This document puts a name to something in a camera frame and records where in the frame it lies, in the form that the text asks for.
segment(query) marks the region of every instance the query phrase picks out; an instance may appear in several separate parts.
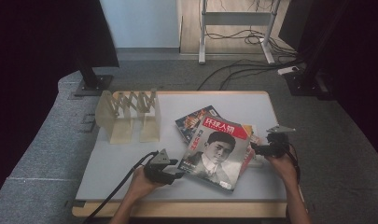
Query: book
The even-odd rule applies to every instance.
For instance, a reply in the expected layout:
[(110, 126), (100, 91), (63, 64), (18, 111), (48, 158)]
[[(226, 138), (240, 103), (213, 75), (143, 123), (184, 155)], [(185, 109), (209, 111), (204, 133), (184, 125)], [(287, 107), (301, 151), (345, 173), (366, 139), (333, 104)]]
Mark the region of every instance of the book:
[(177, 168), (234, 191), (249, 140), (241, 124), (205, 114)]
[(192, 136), (197, 130), (200, 120), (203, 118), (203, 115), (206, 113), (211, 114), (212, 116), (220, 117), (218, 112), (213, 108), (212, 105), (204, 107), (202, 109), (196, 110), (183, 118), (175, 120), (176, 126), (180, 133), (183, 135), (186, 144), (188, 145), (191, 141)]

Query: man's hair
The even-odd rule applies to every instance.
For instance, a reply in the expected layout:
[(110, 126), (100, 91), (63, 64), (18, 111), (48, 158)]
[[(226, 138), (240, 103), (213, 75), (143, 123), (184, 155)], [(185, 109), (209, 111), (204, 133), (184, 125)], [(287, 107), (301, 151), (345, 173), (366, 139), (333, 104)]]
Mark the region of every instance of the man's hair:
[(213, 142), (225, 142), (232, 146), (232, 149), (235, 148), (235, 138), (232, 137), (229, 133), (224, 132), (213, 132), (209, 134), (208, 137), (208, 144), (212, 144)]

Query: portrait of man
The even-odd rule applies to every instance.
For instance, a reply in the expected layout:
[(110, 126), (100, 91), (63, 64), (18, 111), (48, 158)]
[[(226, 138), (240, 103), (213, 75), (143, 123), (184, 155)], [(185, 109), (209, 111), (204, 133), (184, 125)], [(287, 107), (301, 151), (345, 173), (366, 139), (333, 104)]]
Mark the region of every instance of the portrait of man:
[(235, 148), (235, 143), (235, 138), (229, 133), (210, 133), (204, 143), (203, 151), (198, 151), (186, 159), (195, 166), (191, 174), (230, 188), (231, 181), (221, 164), (230, 156)]

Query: person's left hand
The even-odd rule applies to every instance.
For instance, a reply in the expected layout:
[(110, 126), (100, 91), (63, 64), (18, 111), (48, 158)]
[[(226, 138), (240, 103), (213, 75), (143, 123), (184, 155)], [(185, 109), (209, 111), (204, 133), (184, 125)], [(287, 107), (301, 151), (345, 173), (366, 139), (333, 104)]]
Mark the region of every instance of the person's left hand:
[(151, 193), (154, 189), (165, 184), (151, 182), (146, 176), (144, 167), (141, 166), (133, 172), (133, 180), (128, 188), (126, 199), (137, 201)]

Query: gray carpet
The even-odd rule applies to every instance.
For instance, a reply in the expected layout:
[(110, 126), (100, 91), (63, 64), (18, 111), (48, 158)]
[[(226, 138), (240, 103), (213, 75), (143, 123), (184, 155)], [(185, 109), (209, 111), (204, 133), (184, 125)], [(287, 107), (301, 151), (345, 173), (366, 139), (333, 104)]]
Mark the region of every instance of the gray carpet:
[[(234, 62), (127, 60), (95, 73), (114, 76), (111, 91), (195, 91)], [(228, 69), (217, 73), (202, 90), (218, 90), (228, 75)], [(74, 73), (58, 83), (54, 107), (0, 191), (0, 223), (83, 220), (71, 209), (99, 130), (93, 125), (99, 97), (72, 97), (80, 80)], [(275, 70), (232, 80), (226, 90), (268, 92), (279, 123), (297, 129), (289, 139), (298, 151), (301, 189), (314, 223), (378, 223), (378, 155), (337, 102), (291, 96)]]

